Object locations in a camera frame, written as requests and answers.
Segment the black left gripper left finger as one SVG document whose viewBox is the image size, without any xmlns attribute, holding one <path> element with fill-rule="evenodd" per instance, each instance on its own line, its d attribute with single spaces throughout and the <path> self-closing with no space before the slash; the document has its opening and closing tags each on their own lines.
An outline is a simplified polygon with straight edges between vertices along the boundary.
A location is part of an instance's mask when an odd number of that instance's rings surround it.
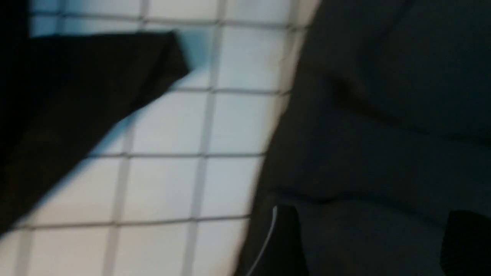
<svg viewBox="0 0 491 276">
<path fill-rule="evenodd" d="M 295 208 L 264 205 L 253 209 L 245 240 L 247 276 L 308 276 Z"/>
</svg>

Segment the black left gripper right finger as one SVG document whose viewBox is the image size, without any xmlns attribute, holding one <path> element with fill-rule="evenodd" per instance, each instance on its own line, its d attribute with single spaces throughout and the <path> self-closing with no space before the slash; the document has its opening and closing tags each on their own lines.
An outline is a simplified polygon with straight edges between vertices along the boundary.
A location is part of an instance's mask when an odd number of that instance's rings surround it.
<svg viewBox="0 0 491 276">
<path fill-rule="evenodd" d="M 446 276 L 491 274 L 491 220 L 471 211 L 449 213 L 440 254 Z"/>
</svg>

